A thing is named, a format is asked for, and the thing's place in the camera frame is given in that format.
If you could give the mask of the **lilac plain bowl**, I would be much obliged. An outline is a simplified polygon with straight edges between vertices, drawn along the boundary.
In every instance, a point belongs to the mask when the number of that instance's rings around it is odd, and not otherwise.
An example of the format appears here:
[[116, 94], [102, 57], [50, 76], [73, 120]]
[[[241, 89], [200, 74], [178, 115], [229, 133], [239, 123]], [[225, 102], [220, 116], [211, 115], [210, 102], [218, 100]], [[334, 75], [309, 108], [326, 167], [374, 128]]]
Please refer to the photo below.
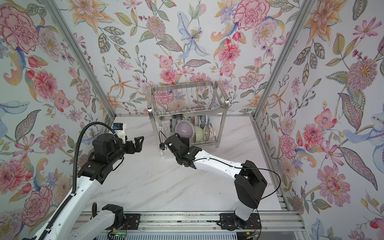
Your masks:
[[188, 121], [180, 121], [176, 125], [176, 133], [180, 137], [192, 139], [195, 136], [195, 126]]

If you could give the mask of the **light green bowl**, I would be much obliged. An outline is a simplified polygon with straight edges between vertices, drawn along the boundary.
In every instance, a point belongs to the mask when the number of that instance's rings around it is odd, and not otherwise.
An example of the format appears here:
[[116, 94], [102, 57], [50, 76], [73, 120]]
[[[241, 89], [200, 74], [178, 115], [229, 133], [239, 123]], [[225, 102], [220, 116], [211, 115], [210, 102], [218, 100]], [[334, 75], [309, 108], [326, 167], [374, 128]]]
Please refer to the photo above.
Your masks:
[[195, 143], [200, 143], [204, 140], [204, 130], [201, 127], [195, 126]]

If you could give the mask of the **brown white patterned bowl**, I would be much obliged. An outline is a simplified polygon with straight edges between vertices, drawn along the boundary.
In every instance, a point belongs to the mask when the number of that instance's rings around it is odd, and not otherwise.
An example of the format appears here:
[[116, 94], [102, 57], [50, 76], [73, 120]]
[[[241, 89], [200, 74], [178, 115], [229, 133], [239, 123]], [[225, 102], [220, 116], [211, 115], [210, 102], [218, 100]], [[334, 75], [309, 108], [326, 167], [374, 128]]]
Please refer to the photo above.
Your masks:
[[203, 128], [203, 131], [204, 131], [203, 139], [205, 142], [209, 142], [214, 139], [216, 132], [211, 125], [205, 125]]

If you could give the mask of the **blue floral bowl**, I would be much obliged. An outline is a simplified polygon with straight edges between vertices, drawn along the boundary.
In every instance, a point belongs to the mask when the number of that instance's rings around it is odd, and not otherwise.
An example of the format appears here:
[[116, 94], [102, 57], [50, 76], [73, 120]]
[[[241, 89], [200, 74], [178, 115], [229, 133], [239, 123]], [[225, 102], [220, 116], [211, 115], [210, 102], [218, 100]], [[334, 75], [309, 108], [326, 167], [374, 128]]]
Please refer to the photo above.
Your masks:
[[211, 120], [209, 115], [201, 115], [200, 117], [200, 127], [203, 129], [206, 125], [210, 125]]

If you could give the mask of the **purple ribbed bowl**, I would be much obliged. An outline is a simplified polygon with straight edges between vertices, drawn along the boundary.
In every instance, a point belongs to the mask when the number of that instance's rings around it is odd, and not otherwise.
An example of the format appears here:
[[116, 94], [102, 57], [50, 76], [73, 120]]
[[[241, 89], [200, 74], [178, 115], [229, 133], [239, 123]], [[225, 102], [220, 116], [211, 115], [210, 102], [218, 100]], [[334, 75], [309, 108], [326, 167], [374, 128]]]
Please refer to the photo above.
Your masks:
[[201, 121], [200, 121], [200, 117], [199, 116], [192, 116], [190, 118], [190, 122], [194, 125], [194, 126], [199, 126], [201, 124]]

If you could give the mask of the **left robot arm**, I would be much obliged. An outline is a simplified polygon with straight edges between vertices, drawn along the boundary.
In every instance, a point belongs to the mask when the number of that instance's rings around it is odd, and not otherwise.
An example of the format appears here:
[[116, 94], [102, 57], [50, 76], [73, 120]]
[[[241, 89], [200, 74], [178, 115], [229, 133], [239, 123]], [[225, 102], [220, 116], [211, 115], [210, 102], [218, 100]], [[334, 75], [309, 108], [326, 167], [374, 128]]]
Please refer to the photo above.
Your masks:
[[144, 137], [133, 141], [122, 140], [117, 135], [102, 134], [93, 141], [94, 152], [74, 177], [71, 192], [49, 221], [32, 237], [34, 240], [93, 240], [104, 230], [117, 230], [128, 220], [121, 206], [107, 204], [82, 227], [73, 231], [83, 208], [113, 172], [113, 165], [122, 161], [126, 154], [141, 152]]

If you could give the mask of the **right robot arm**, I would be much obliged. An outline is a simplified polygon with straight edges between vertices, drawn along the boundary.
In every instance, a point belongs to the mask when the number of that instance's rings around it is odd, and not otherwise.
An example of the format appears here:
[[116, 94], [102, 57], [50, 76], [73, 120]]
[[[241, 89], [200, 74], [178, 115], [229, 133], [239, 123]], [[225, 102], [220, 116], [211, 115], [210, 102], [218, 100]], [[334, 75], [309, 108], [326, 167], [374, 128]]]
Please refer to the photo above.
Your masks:
[[268, 182], [252, 161], [237, 163], [216, 157], [197, 146], [190, 146], [189, 139], [174, 134], [160, 143], [160, 149], [168, 149], [179, 165], [202, 170], [232, 181], [238, 203], [235, 211], [223, 219], [223, 229], [246, 229], [252, 224], [251, 215], [259, 207]]

